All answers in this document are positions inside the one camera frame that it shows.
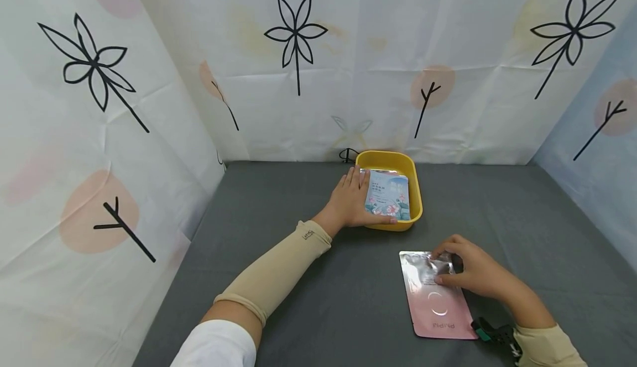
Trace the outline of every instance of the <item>light blue backdrop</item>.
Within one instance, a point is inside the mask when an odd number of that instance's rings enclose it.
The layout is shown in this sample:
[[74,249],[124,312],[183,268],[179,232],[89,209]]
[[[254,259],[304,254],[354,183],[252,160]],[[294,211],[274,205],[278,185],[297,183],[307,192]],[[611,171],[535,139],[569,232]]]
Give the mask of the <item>light blue backdrop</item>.
[[618,81],[631,78],[637,78],[637,6],[616,29],[606,54],[534,159],[637,271],[637,129],[621,136],[600,132],[573,160],[598,129],[594,112],[599,103],[612,102],[612,111],[617,99],[623,99],[620,108],[627,109],[613,116],[604,130],[616,129],[620,116],[637,121],[637,82],[617,98],[607,100],[606,95],[601,100]]

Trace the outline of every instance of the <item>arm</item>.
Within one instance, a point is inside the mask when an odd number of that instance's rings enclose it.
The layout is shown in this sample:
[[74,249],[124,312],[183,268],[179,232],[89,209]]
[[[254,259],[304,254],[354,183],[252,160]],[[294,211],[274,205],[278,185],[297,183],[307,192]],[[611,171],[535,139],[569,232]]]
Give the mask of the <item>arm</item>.
[[312,262],[331,247],[344,226],[394,224],[389,216],[374,216],[364,208],[369,171],[360,184],[359,166],[351,167],[336,185],[330,201],[311,221],[297,229],[248,266],[216,297],[201,322],[231,321],[242,326],[259,347],[267,318],[296,286]]
[[462,258],[464,271],[457,275],[440,275],[436,282],[492,297],[507,306],[516,323],[514,337],[523,350],[520,367],[586,367],[569,337],[527,284],[458,234],[437,246],[431,257],[437,258],[444,251]]

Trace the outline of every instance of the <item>pink package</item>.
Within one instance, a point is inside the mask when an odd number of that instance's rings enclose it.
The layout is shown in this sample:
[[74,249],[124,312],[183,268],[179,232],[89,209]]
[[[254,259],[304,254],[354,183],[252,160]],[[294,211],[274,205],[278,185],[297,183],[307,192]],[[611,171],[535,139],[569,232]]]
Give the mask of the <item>pink package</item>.
[[438,274],[454,274],[451,255],[431,259],[429,251],[401,251],[400,261],[414,331],[419,337],[478,339],[471,313],[458,287],[435,283]]

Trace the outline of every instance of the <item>beige arm sleeve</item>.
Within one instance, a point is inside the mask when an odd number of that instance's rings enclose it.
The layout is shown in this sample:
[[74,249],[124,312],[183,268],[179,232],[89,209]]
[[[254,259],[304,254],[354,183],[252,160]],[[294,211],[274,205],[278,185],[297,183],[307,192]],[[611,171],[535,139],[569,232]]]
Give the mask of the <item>beige arm sleeve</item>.
[[314,259],[329,250],[332,238],[314,221],[296,230],[248,266],[215,298],[234,301],[254,313],[261,325],[296,286]]
[[517,326],[514,337],[523,351],[520,367],[586,367],[570,338],[559,326],[531,329]]

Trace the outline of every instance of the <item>face mask package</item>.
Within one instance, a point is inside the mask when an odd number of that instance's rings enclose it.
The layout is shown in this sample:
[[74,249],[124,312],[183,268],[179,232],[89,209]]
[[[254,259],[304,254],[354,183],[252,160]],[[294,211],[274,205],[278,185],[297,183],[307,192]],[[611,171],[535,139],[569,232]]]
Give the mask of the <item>face mask package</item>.
[[430,251],[401,251],[401,267],[414,331],[419,337],[477,339],[459,287],[439,286],[439,274],[455,274],[451,255],[431,259]]
[[397,171],[369,170],[365,209],[374,215],[394,216],[409,221],[409,180]]

